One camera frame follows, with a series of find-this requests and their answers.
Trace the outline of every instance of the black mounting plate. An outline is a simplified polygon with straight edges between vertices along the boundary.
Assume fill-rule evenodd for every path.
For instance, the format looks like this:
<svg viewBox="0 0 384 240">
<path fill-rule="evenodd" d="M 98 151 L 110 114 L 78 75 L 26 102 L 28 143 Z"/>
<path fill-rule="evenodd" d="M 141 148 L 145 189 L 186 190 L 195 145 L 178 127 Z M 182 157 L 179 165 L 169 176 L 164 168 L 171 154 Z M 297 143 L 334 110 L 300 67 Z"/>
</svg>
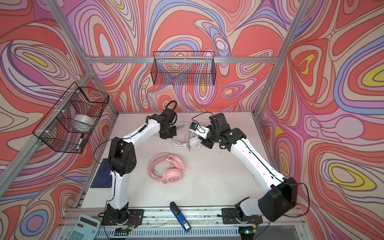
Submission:
<svg viewBox="0 0 384 240">
<path fill-rule="evenodd" d="M 138 218 L 139 225 L 141 225 L 141 223 L 143 221 L 144 209 L 128 209 L 128 211 L 129 211 L 130 215 L 133 215 L 133 216 Z M 124 225 L 133 225 L 133 224 L 135 224 L 135 222 L 136 222 L 135 219 L 136 218 L 134 218 L 134 217 L 129 217 L 128 221 Z M 113 219 L 108 217 L 108 215 L 105 215 L 103 217 L 103 220 L 102 220 L 101 224 L 103 226 L 115 226 L 115 225 L 117 225 L 116 222 Z"/>
<path fill-rule="evenodd" d="M 223 223 L 224 224 L 241 224 L 239 221 L 236 220 L 236 209 L 221 209 L 221 215 L 229 216 L 229 217 L 223 217 Z M 248 221 L 246 223 L 252 223 L 252 224 L 262 224 L 263 219 L 261 216 L 252 215 L 248 217 Z"/>
</svg>

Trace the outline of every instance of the pink headphones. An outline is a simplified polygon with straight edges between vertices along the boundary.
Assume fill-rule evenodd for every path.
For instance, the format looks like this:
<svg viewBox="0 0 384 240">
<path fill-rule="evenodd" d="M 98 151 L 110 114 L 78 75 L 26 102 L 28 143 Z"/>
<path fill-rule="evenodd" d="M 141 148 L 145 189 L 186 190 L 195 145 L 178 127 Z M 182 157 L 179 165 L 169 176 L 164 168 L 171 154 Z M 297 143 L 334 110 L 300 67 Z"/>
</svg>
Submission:
<svg viewBox="0 0 384 240">
<path fill-rule="evenodd" d="M 159 176 L 157 175 L 157 172 L 155 170 L 155 167 L 157 164 L 159 164 L 163 161 L 167 161 L 166 170 L 164 172 L 163 177 L 159 178 Z M 167 169 L 168 168 L 168 162 L 171 162 L 171 164 L 172 164 L 172 167 L 169 169 Z M 165 153 L 165 152 L 160 153 L 159 155 L 156 155 L 154 158 L 152 158 L 152 160 L 149 162 L 149 165 L 148 165 L 149 177 L 152 178 L 156 182 L 161 182 L 164 184 L 174 183 L 174 182 L 180 181 L 181 177 L 182 177 L 182 170 L 185 171 L 183 161 L 181 161 L 181 159 L 176 157 L 175 155 Z"/>
</svg>

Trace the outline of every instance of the black mesh basket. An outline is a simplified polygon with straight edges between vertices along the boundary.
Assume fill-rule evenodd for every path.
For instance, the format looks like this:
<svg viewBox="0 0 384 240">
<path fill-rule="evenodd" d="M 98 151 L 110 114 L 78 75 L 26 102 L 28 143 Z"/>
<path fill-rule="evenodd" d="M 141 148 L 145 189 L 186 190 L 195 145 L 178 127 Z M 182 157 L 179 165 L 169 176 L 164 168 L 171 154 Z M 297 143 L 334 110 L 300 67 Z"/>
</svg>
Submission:
<svg viewBox="0 0 384 240">
<path fill-rule="evenodd" d="M 151 69 L 154 85 L 214 86 L 215 53 L 212 51 L 156 51 Z"/>
<path fill-rule="evenodd" d="M 55 152 L 82 153 L 108 102 L 107 93 L 77 87 L 48 127 L 33 134 Z"/>
</svg>

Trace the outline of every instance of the robotic arm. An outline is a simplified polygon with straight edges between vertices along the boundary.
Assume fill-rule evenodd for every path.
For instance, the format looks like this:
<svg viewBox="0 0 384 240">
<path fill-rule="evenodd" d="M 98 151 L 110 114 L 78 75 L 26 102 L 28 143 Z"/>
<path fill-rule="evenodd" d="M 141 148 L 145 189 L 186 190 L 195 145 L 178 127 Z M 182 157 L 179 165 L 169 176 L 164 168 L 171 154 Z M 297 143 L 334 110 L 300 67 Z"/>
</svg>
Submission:
<svg viewBox="0 0 384 240">
<path fill-rule="evenodd" d="M 173 109 L 168 106 L 175 103 Z M 176 136 L 177 114 L 176 101 L 169 102 L 161 114 L 147 116 L 145 124 L 122 138 L 115 137 L 111 141 L 108 164 L 113 172 L 112 195 L 106 206 L 105 215 L 117 224 L 124 224 L 128 219 L 128 180 L 129 173 L 136 167 L 135 146 L 139 146 L 153 134 L 159 132 L 160 138 L 168 139 Z"/>
<path fill-rule="evenodd" d="M 202 145 L 211 149 L 219 143 L 221 149 L 227 149 L 238 157 L 260 183 L 264 196 L 260 199 L 243 199 L 235 205 L 238 218 L 264 215 L 274 222 L 296 205 L 297 182 L 277 172 L 252 147 L 246 135 L 238 128 L 231 129 L 223 113 L 209 117 L 211 125 L 202 127 L 192 122 L 190 131 L 200 136 Z"/>
</svg>

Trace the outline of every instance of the patterned backdrop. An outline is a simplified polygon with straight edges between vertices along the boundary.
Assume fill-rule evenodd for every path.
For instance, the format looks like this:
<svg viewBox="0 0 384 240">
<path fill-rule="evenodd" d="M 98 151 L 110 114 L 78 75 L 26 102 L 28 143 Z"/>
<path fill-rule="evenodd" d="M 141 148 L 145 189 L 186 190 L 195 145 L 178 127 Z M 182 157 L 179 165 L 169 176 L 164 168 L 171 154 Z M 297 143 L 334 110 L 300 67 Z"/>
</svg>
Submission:
<svg viewBox="0 0 384 240">
<path fill-rule="evenodd" d="M 0 174 L 64 91 L 84 74 L 43 0 L 0 1 Z M 0 240 L 48 239 L 75 203 L 110 110 L 82 154 L 40 146 L 0 198 Z"/>
<path fill-rule="evenodd" d="M 315 239 L 384 239 L 383 59 L 383 1 L 315 0 L 258 111 Z"/>
<path fill-rule="evenodd" d="M 62 10 L 91 56 L 152 56 L 212 50 L 216 56 L 276 56 L 296 1 L 68 1 Z M 216 85 L 153 86 L 151 64 L 95 64 L 118 111 L 254 109 L 271 64 L 218 64 Z"/>
</svg>

